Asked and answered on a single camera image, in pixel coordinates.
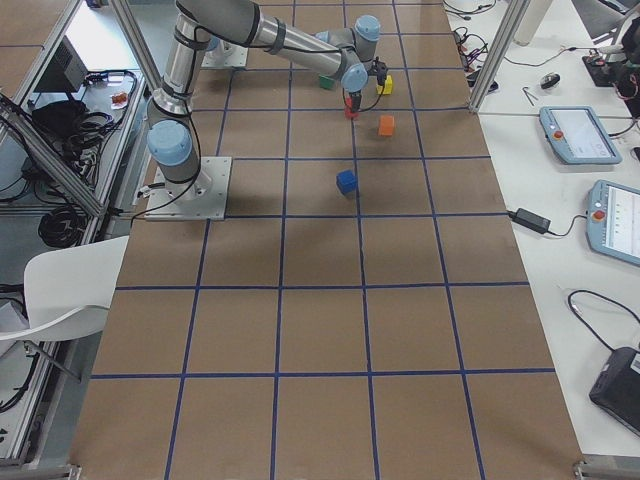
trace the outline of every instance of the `yellow cube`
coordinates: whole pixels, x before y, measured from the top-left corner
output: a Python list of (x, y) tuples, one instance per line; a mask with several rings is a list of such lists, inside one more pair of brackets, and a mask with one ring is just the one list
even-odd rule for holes
[(382, 93), (383, 95), (391, 95), (391, 92), (393, 91), (393, 78), (391, 78), (390, 74), (387, 74), (387, 79), (384, 82), (384, 87), (376, 85), (376, 91), (378, 92), (378, 95), (380, 95), (380, 93)]

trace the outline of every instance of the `green cube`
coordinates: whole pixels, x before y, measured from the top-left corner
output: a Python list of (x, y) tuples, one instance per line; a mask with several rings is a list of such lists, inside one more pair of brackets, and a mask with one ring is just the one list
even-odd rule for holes
[(333, 90), (333, 85), (335, 84), (335, 80), (333, 78), (319, 75), (318, 81), (320, 83), (320, 87), (324, 88), (325, 90)]

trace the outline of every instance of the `screen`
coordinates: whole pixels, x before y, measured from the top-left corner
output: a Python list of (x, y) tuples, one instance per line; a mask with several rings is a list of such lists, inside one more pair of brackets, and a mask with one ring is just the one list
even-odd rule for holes
[(576, 158), (609, 158), (613, 153), (587, 110), (551, 110)]
[(640, 257), (640, 195), (609, 186), (605, 246)]

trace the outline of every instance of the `metal mounting plate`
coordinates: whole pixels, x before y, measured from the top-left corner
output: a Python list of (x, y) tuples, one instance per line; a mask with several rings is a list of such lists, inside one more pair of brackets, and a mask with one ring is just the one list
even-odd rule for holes
[[(202, 157), (202, 170), (213, 179), (213, 184), (206, 192), (194, 200), (169, 205), (145, 213), (147, 220), (224, 220), (227, 206), (227, 190), (231, 176), (231, 157)], [(158, 168), (154, 182), (164, 182), (164, 175)], [(148, 209), (159, 207), (169, 202), (171, 197), (164, 188), (151, 191)]]
[(245, 68), (247, 66), (246, 47), (235, 47), (233, 52), (223, 58), (214, 58), (211, 55), (205, 55), (202, 60), (202, 68), (208, 69), (224, 69), (224, 68)]

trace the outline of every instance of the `blue cube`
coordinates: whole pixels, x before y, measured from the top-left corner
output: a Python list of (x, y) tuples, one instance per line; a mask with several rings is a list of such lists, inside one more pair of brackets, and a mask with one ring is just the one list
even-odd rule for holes
[(345, 170), (336, 175), (336, 185), (338, 185), (340, 193), (346, 195), (358, 188), (358, 179), (351, 170)]

